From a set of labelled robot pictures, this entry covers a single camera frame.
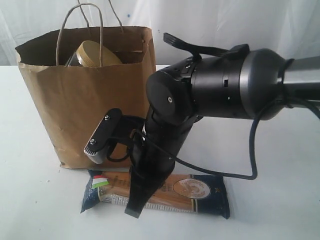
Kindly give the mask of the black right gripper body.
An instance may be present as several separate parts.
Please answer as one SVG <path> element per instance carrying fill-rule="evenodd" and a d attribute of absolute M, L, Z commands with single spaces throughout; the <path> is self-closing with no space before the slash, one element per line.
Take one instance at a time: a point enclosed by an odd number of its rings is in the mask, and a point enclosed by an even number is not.
<path fill-rule="evenodd" d="M 197 119 L 191 76 L 183 68 L 163 68 L 149 76 L 149 109 L 143 128 L 133 134 L 131 190 L 157 190 L 175 168 Z"/>

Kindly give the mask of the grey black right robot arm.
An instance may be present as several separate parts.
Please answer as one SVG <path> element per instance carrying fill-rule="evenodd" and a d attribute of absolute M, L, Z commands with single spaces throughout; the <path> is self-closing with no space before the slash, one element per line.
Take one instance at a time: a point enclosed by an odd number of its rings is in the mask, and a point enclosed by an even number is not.
<path fill-rule="evenodd" d="M 217 177 L 254 180 L 258 169 L 258 124 L 283 108 L 307 108 L 320 114 L 320 59 L 284 59 L 270 49 L 187 58 L 156 71 L 147 80 L 149 110 L 133 132 L 131 179 L 125 213 L 138 218 L 152 195 L 180 161 L 178 153 L 202 117 L 252 120 L 249 132 L 251 174 L 204 169 Z"/>

